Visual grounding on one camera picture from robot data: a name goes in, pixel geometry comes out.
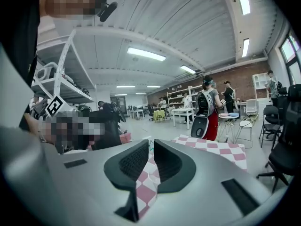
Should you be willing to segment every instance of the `doorway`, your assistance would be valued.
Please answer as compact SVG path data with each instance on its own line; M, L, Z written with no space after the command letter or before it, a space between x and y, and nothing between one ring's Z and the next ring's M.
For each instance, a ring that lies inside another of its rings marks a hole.
M127 105L126 105L126 98L123 97L111 97L111 103L114 102L122 111L124 115L127 115Z

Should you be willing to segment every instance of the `white wall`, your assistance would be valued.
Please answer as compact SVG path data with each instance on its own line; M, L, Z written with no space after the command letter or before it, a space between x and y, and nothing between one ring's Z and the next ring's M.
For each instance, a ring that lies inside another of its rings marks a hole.
M283 87L290 87L290 81L288 78L287 69L285 66L284 59L280 52L280 46L283 44L286 35L288 34L290 25L286 19L283 20L282 29L278 35L278 39L273 46L272 50L268 54L268 64L271 70L274 72L274 75L282 83Z
M269 53L268 64L283 87L290 87L287 69L279 48L273 48Z
M131 106L147 106L147 96L146 95L128 95L126 96L126 105L127 108L129 105Z
M109 90L104 90L104 91L98 91L95 95L95 92L90 92L89 93L90 96L92 97L92 99L94 100L93 103L87 103L87 106L91 107L92 111L97 111L98 110L98 106L97 106L97 102L102 100L104 102L107 103L111 103L111 99L110 99L110 91Z

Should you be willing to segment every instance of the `window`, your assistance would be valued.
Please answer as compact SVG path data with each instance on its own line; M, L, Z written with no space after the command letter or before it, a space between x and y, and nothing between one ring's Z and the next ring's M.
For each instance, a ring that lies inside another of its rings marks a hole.
M297 56L297 51L299 48L300 46L298 42L291 33L288 34L284 43L280 47L280 51L285 60L291 85L301 84L301 63L300 58Z

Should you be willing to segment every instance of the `backpack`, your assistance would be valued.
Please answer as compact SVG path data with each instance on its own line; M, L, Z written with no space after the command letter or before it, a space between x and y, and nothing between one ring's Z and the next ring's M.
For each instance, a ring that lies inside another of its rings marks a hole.
M214 104L211 95L209 94L213 88L208 91L202 90L197 95L196 114L208 117L214 111Z
M237 103L236 103L236 91L234 89L232 89L232 95L231 95L231 98L233 100L233 103L234 103L234 106L235 106L235 109L238 110L238 106L237 106Z

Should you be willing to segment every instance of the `white shirt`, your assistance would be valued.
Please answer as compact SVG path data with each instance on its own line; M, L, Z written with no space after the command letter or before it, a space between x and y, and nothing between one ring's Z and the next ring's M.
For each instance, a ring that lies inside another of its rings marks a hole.
M161 100L160 103L159 103L159 105L161 105L162 109L166 108L167 107L166 100Z
M182 101L184 102L184 108L191 107L192 100L191 100L190 96L184 97Z

